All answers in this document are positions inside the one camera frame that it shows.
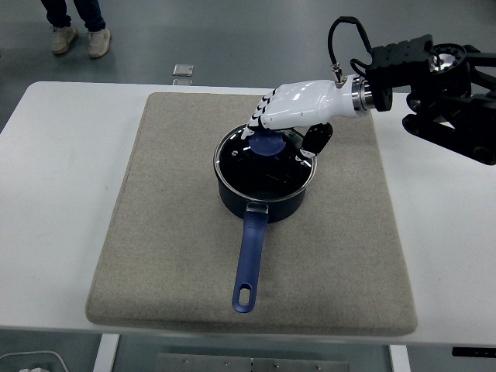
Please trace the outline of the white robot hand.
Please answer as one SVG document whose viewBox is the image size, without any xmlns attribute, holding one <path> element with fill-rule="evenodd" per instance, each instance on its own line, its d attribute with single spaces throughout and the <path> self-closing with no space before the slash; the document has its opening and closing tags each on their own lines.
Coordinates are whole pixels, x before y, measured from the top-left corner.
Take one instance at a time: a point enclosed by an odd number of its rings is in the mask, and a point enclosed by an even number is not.
<svg viewBox="0 0 496 372">
<path fill-rule="evenodd" d="M 241 138 L 259 155 L 282 151 L 282 131 L 296 127 L 307 132 L 296 161 L 315 158 L 332 136 L 331 119 L 356 119 L 367 112 L 361 98 L 362 81 L 350 75 L 343 83 L 329 80 L 283 84 L 260 100 Z"/>
</svg>

